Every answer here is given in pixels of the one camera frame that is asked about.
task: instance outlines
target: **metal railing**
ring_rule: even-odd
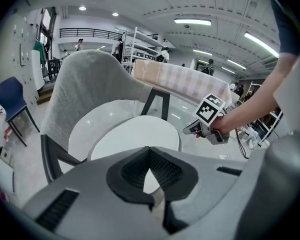
[[[119,38],[122,38],[122,34],[94,28],[60,28],[59,38],[68,37],[91,37],[118,40]]]
[[[154,40],[158,40],[158,36],[159,36],[159,35],[158,35],[158,34],[148,34],[147,36],[148,36],[148,37],[151,37],[151,38],[154,39]],[[163,39],[163,42],[166,43],[166,42],[169,42],[169,41],[168,41],[167,39],[164,38],[164,39]]]

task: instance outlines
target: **human arm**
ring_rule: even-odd
[[[274,110],[278,104],[273,94],[290,73],[297,58],[296,55],[291,53],[280,53],[273,72],[266,78],[259,90],[238,108],[225,116],[217,117],[211,127],[220,130],[222,133],[228,133]]]
[[[238,108],[223,117],[217,117],[211,127],[228,133],[240,126],[249,124],[275,109],[275,90],[292,70],[300,54],[300,34],[292,20],[283,13],[280,6],[271,0],[275,21],[279,30],[280,51],[273,72],[266,78],[259,90]]]

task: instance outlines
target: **person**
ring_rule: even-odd
[[[271,0],[271,7],[279,30],[278,61],[272,73],[249,100],[225,116],[218,116],[212,122],[211,128],[219,130],[221,133],[229,133],[274,110],[278,106],[274,92],[290,73],[300,54],[300,33],[295,27],[295,23],[285,14],[277,0]]]
[[[240,87],[238,88],[238,90],[236,90],[235,93],[239,95],[239,99],[240,99],[241,95],[244,93],[244,85],[241,84]]]
[[[208,62],[209,64],[201,72],[213,76],[215,72],[214,60],[210,58]]]
[[[84,40],[82,38],[79,39],[78,44],[75,46],[75,51],[76,52],[84,50],[84,45],[82,44],[83,41]]]
[[[164,57],[164,61],[162,62],[165,62],[165,63],[169,63],[169,48],[168,47],[164,47],[162,51],[160,51],[157,55],[157,58],[162,55]]]
[[[237,86],[238,86],[237,82],[230,84],[230,91],[234,92],[237,89]]]
[[[121,62],[122,59],[123,49],[124,49],[124,43],[122,42],[122,38],[119,38],[114,48],[114,55],[119,62]]]

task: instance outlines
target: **white round table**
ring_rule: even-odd
[[[141,147],[163,147],[178,151],[179,135],[175,127],[161,118],[141,115],[108,132],[94,147],[91,160]],[[159,188],[154,175],[146,174],[143,191],[150,194]]]

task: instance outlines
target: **fluorescent ceiling light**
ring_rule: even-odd
[[[238,67],[240,67],[240,68],[242,68],[242,69],[244,69],[244,70],[246,70],[246,69],[247,69],[246,67],[244,67],[244,66],[241,66],[240,64],[238,64],[238,63],[236,63],[236,62],[234,62],[234,61],[232,61],[232,60],[230,60],[230,59],[228,59],[228,62],[231,62],[231,63],[233,63],[233,64],[237,65]]]
[[[174,22],[177,24],[199,24],[211,26],[211,20],[194,19],[194,18],[175,18]]]
[[[206,62],[204,60],[198,59],[199,62],[205,63],[205,64],[209,64],[209,62]]]
[[[256,42],[258,45],[262,46],[263,48],[265,48],[267,51],[269,51],[276,58],[279,58],[279,54],[274,49],[272,49],[269,45],[265,44],[264,42],[262,42],[261,40],[259,40],[255,36],[249,34],[248,32],[245,32],[244,36],[246,38],[249,38],[250,40]]]
[[[227,68],[225,68],[225,67],[221,67],[222,69],[224,69],[224,70],[226,70],[226,71],[229,71],[231,74],[235,74],[235,72],[233,72],[233,71],[231,71],[231,70],[229,70],[229,69],[227,69]]]
[[[202,50],[195,50],[195,49],[193,49],[193,51],[194,51],[194,52],[197,52],[197,53],[202,53],[202,54],[206,54],[206,55],[212,56],[212,53],[205,52],[205,51],[202,51]]]

